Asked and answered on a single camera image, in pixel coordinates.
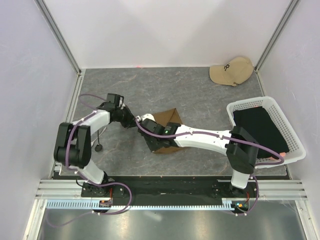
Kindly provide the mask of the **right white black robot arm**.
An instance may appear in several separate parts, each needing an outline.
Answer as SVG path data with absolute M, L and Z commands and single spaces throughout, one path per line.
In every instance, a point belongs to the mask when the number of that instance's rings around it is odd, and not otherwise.
M 247 191 L 259 149 L 256 140 L 242 127 L 214 131 L 174 122 L 162 126 L 149 118 L 137 120 L 136 123 L 138 132 L 152 152 L 161 148 L 198 148 L 226 156 L 232 167 L 230 193 L 240 197 Z

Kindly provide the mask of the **left aluminium frame post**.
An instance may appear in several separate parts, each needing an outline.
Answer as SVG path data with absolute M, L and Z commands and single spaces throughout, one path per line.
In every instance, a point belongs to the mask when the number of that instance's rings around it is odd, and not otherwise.
M 71 64 L 73 70 L 80 75 L 82 70 L 78 65 L 74 55 L 71 52 L 65 38 L 63 37 L 62 32 L 60 31 L 53 15 L 51 14 L 47 4 L 44 0 L 35 0 L 39 10 L 41 11 L 44 19 L 46 20 L 47 24 L 49 25 L 54 37 L 56 38 L 58 44 L 60 45 L 61 49 L 63 50 L 64 54 L 66 55 L 69 63 Z

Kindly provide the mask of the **black spoon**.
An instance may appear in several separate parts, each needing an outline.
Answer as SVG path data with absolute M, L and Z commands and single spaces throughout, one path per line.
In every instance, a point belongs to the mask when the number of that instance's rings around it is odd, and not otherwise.
M 97 139 L 96 139 L 96 141 L 97 141 L 97 144 L 96 144 L 94 150 L 96 152 L 100 152 L 100 151 L 103 150 L 103 146 L 100 143 L 100 131 L 99 130 L 97 131 Z

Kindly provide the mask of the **right aluminium frame post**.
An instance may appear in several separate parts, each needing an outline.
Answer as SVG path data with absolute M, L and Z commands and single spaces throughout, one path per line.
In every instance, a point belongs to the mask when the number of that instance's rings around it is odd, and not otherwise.
M 277 40 L 279 39 L 280 35 L 284 31 L 287 23 L 289 22 L 291 16 L 293 15 L 294 11 L 296 10 L 297 6 L 299 5 L 300 0 L 291 0 L 286 7 L 282 17 L 280 18 L 275 30 L 273 31 L 266 47 L 264 48 L 260 58 L 258 59 L 254 70 L 256 73 L 262 68 L 263 64 L 265 63 L 267 57 L 271 53 L 274 45 L 276 44 Z

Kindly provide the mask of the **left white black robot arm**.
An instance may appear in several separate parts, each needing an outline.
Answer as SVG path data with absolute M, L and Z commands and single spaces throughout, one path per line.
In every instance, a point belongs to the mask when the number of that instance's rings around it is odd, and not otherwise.
M 92 160 L 92 135 L 112 122 L 124 128 L 135 127 L 135 116 L 127 106 L 110 111 L 93 110 L 78 121 L 63 122 L 58 127 L 53 158 L 69 170 L 73 170 L 92 185 L 92 191 L 99 197 L 110 191 L 109 177 Z

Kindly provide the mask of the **black cloth in basket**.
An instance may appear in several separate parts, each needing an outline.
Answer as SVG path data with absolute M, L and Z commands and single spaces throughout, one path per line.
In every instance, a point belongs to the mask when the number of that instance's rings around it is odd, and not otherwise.
M 287 142 L 263 107 L 236 110 L 233 112 L 233 119 L 236 126 L 244 129 L 256 144 L 281 156 L 289 152 Z

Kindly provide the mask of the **white plastic basket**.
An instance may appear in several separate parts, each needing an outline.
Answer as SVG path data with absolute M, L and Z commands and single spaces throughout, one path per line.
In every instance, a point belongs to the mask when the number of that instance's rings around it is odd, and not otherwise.
M 255 107 L 263 107 L 268 112 L 271 120 L 286 141 L 289 152 L 283 157 L 284 164 L 291 164 L 304 159 L 306 157 L 305 148 L 277 102 L 269 96 L 248 98 L 228 104 L 226 110 L 231 125 L 236 126 L 234 111 Z

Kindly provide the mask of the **brown cloth napkin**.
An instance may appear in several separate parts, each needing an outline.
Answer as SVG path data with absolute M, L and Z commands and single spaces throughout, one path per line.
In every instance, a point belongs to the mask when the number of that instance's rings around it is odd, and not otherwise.
M 181 125 L 183 124 L 176 108 L 172 108 L 163 112 L 153 113 L 152 115 L 155 121 L 158 124 L 161 124 L 162 126 L 166 126 L 168 123 L 178 123 Z M 153 151 L 153 153 L 154 154 L 173 154 L 180 150 L 182 150 L 182 148 L 174 147 L 174 146 L 171 146 L 168 148 L 161 147 L 160 149 Z

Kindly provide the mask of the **beige baseball cap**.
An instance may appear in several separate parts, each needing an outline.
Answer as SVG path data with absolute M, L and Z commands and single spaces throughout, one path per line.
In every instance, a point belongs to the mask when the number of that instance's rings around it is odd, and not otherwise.
M 237 56 L 225 65 L 213 65 L 209 68 L 212 82 L 236 87 L 247 81 L 254 71 L 252 61 L 245 56 Z

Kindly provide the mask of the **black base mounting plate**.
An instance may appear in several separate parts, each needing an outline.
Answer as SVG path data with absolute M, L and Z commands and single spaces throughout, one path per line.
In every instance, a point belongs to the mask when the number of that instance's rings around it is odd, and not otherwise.
M 134 197 L 184 194 L 247 199 L 257 196 L 255 181 L 239 189 L 231 185 L 230 176 L 112 176 L 111 180 L 127 185 Z

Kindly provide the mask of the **front aluminium rail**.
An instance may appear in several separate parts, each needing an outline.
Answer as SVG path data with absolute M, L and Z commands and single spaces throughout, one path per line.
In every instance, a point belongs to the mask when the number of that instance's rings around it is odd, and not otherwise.
M 304 186 L 299 180 L 259 180 L 261 201 L 306 201 Z M 41 180 L 36 199 L 79 199 L 81 188 L 74 180 Z

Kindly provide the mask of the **aluminium frame post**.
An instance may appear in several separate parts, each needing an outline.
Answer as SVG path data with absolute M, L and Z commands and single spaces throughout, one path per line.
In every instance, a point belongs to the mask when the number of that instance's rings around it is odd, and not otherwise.
M 60 45 L 61 49 L 63 50 L 64 54 L 66 55 L 69 63 L 71 64 L 73 70 L 80 75 L 82 70 L 78 65 L 74 55 L 71 52 L 65 38 L 63 37 L 62 32 L 60 31 L 53 15 L 51 14 L 47 4 L 44 0 L 35 0 L 39 10 L 41 11 L 44 19 L 46 20 L 47 24 L 49 25 L 54 37 L 56 38 L 58 44 Z
M 254 70 L 256 73 L 262 68 L 263 64 L 265 63 L 267 57 L 271 53 L 274 45 L 276 44 L 277 40 L 279 39 L 280 35 L 284 31 L 287 23 L 289 22 L 291 16 L 293 15 L 294 11 L 296 10 L 297 6 L 299 5 L 300 0 L 291 0 L 286 7 L 282 17 L 280 18 L 275 30 L 273 31 L 266 47 L 264 48 L 260 58 L 258 59 Z

